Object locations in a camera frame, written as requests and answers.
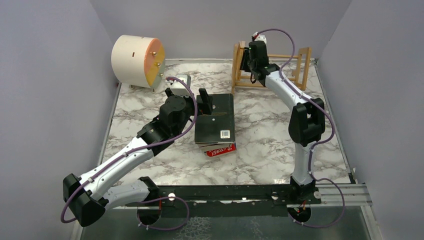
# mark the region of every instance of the white label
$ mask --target white label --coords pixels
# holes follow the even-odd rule
[[[230,130],[221,130],[221,138],[229,139],[230,138]]]

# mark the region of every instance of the gray wall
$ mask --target gray wall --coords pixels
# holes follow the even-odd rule
[[[88,0],[1,1],[0,239],[69,239],[62,180],[96,165],[111,49]]]
[[[159,38],[167,58],[232,58],[240,40],[267,28],[288,31],[321,56],[351,0],[90,0],[114,43],[121,35]],[[289,54],[280,33],[269,52]]]
[[[353,0],[319,60],[384,239],[422,239],[424,1]]]

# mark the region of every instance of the marble surface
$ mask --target marble surface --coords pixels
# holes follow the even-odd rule
[[[210,94],[231,92],[232,63],[178,63],[166,66],[165,76],[188,74],[191,90],[206,88]],[[284,68],[286,75],[296,63]],[[130,89],[122,84],[103,160],[126,146],[137,132],[159,112],[167,83],[152,92]],[[316,70],[309,66],[307,90],[312,97],[324,99]],[[149,176],[157,185],[235,185],[288,183],[294,169],[295,146],[288,125],[290,110],[266,88],[237,87],[234,94],[237,152],[210,159],[194,143],[194,128],[153,159],[139,165],[117,185],[129,184]],[[330,135],[330,124],[322,138]],[[317,178],[348,183],[348,173],[337,138],[316,149]]]

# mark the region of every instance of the book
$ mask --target book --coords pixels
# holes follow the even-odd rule
[[[210,94],[212,113],[197,116],[194,128],[196,144],[233,144],[236,142],[234,98],[231,93]]]
[[[204,152],[204,154],[210,158],[219,158],[219,157],[234,153],[236,152],[236,150],[237,150],[236,145],[233,143],[229,147],[223,147],[223,148],[219,148],[215,150],[206,151]]]
[[[224,144],[208,144],[205,146],[200,146],[199,148],[203,151],[211,151],[211,150],[215,150],[215,149],[222,149],[222,148],[228,148],[231,146],[232,143],[224,143]]]

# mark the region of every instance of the cylindrical container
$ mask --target cylindrical container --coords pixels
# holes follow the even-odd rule
[[[122,35],[113,45],[111,62],[120,82],[155,89],[165,71],[165,50],[157,38]]]

